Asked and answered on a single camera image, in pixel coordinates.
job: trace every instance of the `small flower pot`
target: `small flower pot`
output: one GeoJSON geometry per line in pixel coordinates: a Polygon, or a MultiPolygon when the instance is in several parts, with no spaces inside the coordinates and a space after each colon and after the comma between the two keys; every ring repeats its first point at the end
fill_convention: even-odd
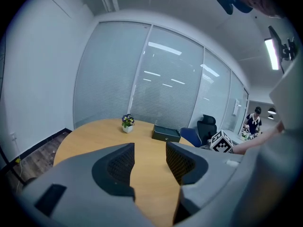
{"type": "Polygon", "coordinates": [[[122,128],[125,133],[130,133],[130,132],[132,132],[133,127],[134,126],[132,125],[132,126],[127,126],[126,128],[124,128],[124,127],[122,127],[122,128]]]}

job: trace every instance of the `person's arm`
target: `person's arm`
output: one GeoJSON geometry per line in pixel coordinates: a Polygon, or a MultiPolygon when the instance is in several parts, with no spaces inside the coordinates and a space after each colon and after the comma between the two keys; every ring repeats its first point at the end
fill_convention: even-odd
{"type": "Polygon", "coordinates": [[[284,130],[284,126],[282,124],[282,121],[280,121],[274,128],[264,132],[263,134],[258,135],[258,137],[234,146],[232,148],[232,151],[235,154],[244,155],[245,152],[247,151],[247,149],[254,147],[254,146],[262,145],[266,140],[272,138],[273,136],[277,135],[278,133],[282,132],[283,130],[284,130]]]}
{"type": "Polygon", "coordinates": [[[250,114],[246,116],[245,120],[244,120],[244,124],[243,127],[246,129],[246,125],[247,125],[247,121],[248,119],[250,119],[250,114]]]}
{"type": "Polygon", "coordinates": [[[245,119],[244,120],[244,124],[243,124],[243,127],[246,129],[246,124],[247,124],[247,121],[248,121],[248,119],[245,119]]]}

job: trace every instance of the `wooden table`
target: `wooden table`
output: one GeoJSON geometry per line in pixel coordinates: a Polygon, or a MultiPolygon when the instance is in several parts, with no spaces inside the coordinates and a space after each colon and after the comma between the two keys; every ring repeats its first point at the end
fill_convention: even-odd
{"type": "MultiPolygon", "coordinates": [[[[179,185],[166,163],[165,142],[152,139],[153,124],[135,121],[126,134],[121,119],[99,120],[85,124],[70,133],[61,143],[54,165],[80,154],[123,143],[135,143],[135,165],[130,185],[136,205],[156,226],[172,226],[179,185]]],[[[192,146],[181,138],[180,143],[192,146]]]]}

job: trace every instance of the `white wall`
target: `white wall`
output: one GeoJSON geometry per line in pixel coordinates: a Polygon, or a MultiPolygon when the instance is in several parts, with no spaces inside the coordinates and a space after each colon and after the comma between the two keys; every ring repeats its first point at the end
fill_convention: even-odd
{"type": "Polygon", "coordinates": [[[238,62],[214,39],[212,39],[203,31],[190,25],[189,23],[159,12],[138,9],[125,9],[115,13],[102,14],[96,16],[94,21],[97,24],[101,21],[113,20],[131,20],[137,22],[153,23],[155,25],[175,30],[176,32],[184,34],[198,41],[200,44],[204,45],[208,50],[218,56],[223,62],[225,62],[241,80],[248,93],[250,93],[250,83],[248,77],[245,75],[238,62]]]}
{"type": "Polygon", "coordinates": [[[250,100],[266,104],[273,104],[273,101],[269,97],[269,93],[272,91],[272,89],[272,87],[252,87],[250,90],[250,100]]]}
{"type": "Polygon", "coordinates": [[[73,57],[93,15],[81,0],[55,1],[28,0],[7,30],[0,136],[9,161],[63,128],[72,129],[65,115],[72,111],[67,101],[79,65],[73,57]]]}
{"type": "Polygon", "coordinates": [[[269,129],[272,129],[277,122],[268,118],[261,117],[262,125],[261,125],[261,132],[265,132],[269,129]]]}

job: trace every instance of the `black box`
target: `black box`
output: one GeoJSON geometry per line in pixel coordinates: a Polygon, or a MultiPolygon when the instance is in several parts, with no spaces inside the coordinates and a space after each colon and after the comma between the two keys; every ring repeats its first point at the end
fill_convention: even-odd
{"type": "Polygon", "coordinates": [[[181,136],[177,130],[155,125],[152,130],[152,138],[166,142],[179,142],[181,136]]]}

